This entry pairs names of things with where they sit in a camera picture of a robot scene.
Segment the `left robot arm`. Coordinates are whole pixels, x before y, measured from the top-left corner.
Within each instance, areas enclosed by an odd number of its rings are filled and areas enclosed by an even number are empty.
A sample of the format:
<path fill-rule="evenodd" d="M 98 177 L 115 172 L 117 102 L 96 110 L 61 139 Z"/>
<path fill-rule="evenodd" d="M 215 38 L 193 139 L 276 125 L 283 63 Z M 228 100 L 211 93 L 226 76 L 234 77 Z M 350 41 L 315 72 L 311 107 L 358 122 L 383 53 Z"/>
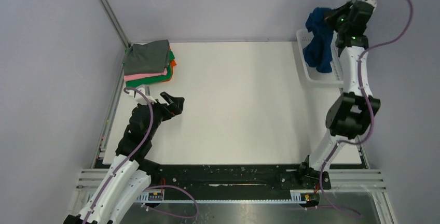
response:
<path fill-rule="evenodd" d="M 68 215 L 64 223 L 120 223 L 141 192 L 160 184 L 158 163 L 146 160 L 152 139 L 164 121 L 183 112 L 185 99 L 161 92 L 165 103 L 141 97 L 131 112 L 112 164 L 96 192 L 76 215 Z"/>

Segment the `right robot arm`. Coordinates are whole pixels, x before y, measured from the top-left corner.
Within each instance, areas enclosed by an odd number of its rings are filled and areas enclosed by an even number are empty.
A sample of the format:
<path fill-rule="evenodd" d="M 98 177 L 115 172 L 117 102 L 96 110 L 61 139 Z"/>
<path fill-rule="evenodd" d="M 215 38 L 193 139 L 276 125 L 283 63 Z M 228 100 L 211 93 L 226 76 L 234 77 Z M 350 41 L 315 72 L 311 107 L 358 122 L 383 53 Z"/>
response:
<path fill-rule="evenodd" d="M 376 6 L 376 0 L 360 0 L 316 8 L 306 21 L 311 39 L 300 48 L 304 67 L 339 73 L 342 91 L 327 112 L 323 139 L 294 173 L 294 182 L 303 188 L 329 189 L 328 168 L 336 154 L 346 145 L 360 145 L 372 132 L 381 101 L 368 84 L 371 47 L 365 31 Z"/>

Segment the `blue t-shirt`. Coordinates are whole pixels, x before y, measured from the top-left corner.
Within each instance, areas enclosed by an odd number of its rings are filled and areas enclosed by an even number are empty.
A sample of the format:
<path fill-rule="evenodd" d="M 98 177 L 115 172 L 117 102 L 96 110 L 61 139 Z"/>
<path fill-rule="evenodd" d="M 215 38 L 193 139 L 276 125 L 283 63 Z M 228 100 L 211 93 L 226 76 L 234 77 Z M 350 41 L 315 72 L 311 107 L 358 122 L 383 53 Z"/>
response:
<path fill-rule="evenodd" d="M 326 24 L 324 13 L 331 10 L 326 7 L 315 8 L 308 16 L 305 27 L 313 34 L 311 42 L 303 48 L 304 60 L 308 66 L 319 73 L 331 73 L 333 60 L 331 42 L 334 31 Z"/>

